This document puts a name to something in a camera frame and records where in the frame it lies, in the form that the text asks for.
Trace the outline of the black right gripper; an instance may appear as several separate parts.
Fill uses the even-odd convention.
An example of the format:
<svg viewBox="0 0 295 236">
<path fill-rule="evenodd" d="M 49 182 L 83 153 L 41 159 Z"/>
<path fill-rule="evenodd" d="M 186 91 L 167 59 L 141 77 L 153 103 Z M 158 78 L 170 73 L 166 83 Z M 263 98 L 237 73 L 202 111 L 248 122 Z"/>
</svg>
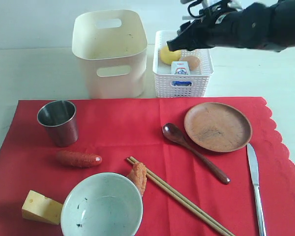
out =
<svg viewBox="0 0 295 236">
<path fill-rule="evenodd" d="M 167 41 L 170 51 L 234 47 L 236 45 L 236 12 L 222 12 L 203 20 L 183 23 L 177 36 Z"/>
</svg>

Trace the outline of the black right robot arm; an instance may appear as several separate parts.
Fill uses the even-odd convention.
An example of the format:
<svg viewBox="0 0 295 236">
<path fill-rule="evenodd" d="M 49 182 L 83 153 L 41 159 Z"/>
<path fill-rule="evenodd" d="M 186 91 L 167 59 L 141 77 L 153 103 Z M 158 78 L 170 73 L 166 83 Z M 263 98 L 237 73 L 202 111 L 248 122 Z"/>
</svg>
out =
<svg viewBox="0 0 295 236">
<path fill-rule="evenodd" d="M 295 0 L 279 0 L 272 6 L 254 2 L 242 8 L 236 0 L 183 0 L 198 15 L 189 13 L 177 36 L 167 41 L 170 51 L 228 47 L 280 52 L 295 47 Z"/>
</svg>

